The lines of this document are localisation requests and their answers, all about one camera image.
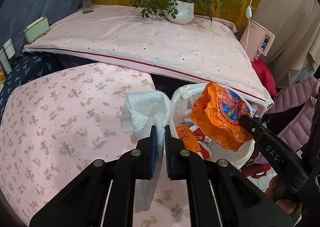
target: red cloth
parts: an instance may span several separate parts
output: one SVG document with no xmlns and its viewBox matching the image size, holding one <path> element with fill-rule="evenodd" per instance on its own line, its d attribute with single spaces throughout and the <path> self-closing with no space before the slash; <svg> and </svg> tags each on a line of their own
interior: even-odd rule
<svg viewBox="0 0 320 227">
<path fill-rule="evenodd" d="M 271 74 L 270 69 L 264 62 L 264 60 L 260 57 L 257 60 L 251 62 L 253 69 L 255 70 L 256 74 L 258 75 L 262 85 L 267 89 L 272 97 L 278 96 L 276 91 L 276 84 L 273 76 Z"/>
</svg>

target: navy blue fabric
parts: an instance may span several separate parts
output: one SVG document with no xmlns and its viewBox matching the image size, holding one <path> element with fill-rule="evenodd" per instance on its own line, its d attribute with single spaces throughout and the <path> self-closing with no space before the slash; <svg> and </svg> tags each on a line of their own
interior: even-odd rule
<svg viewBox="0 0 320 227">
<path fill-rule="evenodd" d="M 18 60 L 18 65 L 7 75 L 0 92 L 0 121 L 11 92 L 16 87 L 45 75 L 61 71 L 63 66 L 51 53 L 29 54 Z"/>
<path fill-rule="evenodd" d="M 57 56 L 58 60 L 61 62 L 64 69 L 78 67 L 90 63 L 97 63 L 97 61 L 94 60 L 66 54 L 56 54 L 55 56 Z"/>
<path fill-rule="evenodd" d="M 161 75 L 155 75 L 151 73 L 150 75 L 156 90 L 159 90 L 165 93 L 169 97 L 169 99 L 172 98 L 173 93 L 180 87 L 188 84 L 193 84 L 192 82 L 178 80 L 175 78 L 165 77 Z"/>
<path fill-rule="evenodd" d="M 11 38 L 18 53 L 26 44 L 23 30 L 42 16 L 53 24 L 74 13 L 82 0 L 4 0 L 0 8 L 0 48 Z"/>
</svg>

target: pink box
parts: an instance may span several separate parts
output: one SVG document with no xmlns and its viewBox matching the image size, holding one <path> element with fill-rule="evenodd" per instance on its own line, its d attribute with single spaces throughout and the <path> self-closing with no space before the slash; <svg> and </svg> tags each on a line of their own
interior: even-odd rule
<svg viewBox="0 0 320 227">
<path fill-rule="evenodd" d="M 250 20 L 249 34 L 248 29 L 249 26 L 245 29 L 240 39 L 240 44 L 246 50 L 249 59 L 254 61 L 255 56 L 267 55 L 275 39 L 275 35 L 253 20 Z"/>
</svg>

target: beige curtain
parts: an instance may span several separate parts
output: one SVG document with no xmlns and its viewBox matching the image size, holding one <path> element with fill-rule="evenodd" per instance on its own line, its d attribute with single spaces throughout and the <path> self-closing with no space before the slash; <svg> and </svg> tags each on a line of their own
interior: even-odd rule
<svg viewBox="0 0 320 227">
<path fill-rule="evenodd" d="M 275 34 L 264 57 L 278 88 L 295 82 L 302 70 L 320 64 L 320 5 L 317 0 L 261 0 L 254 21 Z"/>
</svg>

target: orange plastic bag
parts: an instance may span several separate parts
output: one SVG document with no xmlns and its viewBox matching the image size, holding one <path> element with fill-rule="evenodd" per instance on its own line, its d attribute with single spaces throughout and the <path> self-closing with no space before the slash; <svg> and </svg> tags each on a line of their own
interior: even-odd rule
<svg viewBox="0 0 320 227">
<path fill-rule="evenodd" d="M 183 141 L 185 149 L 195 153 L 200 152 L 201 149 L 198 140 L 186 125 L 176 127 L 176 131 L 179 139 Z"/>
<path fill-rule="evenodd" d="M 224 149 L 238 151 L 252 139 L 239 124 L 239 118 L 244 114 L 251 116 L 247 104 L 238 94 L 210 82 L 194 103 L 190 116 L 206 136 Z"/>
</svg>

